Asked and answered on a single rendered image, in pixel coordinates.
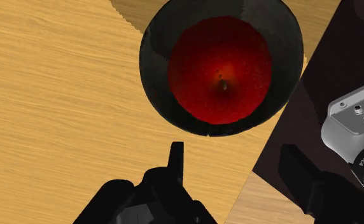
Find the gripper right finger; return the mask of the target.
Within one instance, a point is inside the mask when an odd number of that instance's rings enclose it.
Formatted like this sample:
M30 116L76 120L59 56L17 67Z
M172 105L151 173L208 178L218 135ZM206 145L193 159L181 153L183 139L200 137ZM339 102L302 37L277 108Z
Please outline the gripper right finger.
M314 224L364 224L364 191L343 176L319 170L294 144L282 145L278 173Z

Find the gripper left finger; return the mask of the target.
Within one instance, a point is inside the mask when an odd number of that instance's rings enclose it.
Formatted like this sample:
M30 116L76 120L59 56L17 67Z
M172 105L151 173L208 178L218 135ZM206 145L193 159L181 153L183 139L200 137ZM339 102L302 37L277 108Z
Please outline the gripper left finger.
M167 166L147 170L136 186L106 182L73 224L217 224L183 187L183 159L184 144L173 142Z

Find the black bowl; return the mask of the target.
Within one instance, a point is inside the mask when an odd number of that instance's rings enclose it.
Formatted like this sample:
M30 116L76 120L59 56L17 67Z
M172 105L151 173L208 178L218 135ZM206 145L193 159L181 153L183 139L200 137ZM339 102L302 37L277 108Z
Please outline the black bowl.
M196 119L177 102L167 81L167 66L183 31L203 19L219 16L247 22L264 37L272 57L272 81L252 114L234 123L212 125ZM168 0L143 34L139 72L148 100L170 124L192 134L221 137L244 132L274 116L293 94L303 59L298 20L283 0Z

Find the red apple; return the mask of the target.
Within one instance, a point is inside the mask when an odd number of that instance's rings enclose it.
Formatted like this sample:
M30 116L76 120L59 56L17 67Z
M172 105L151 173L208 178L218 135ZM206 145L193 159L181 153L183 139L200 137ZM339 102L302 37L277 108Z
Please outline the red apple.
M177 40L167 68L169 87L195 118L221 125L259 107L272 79L262 35L247 22L224 16L202 20Z

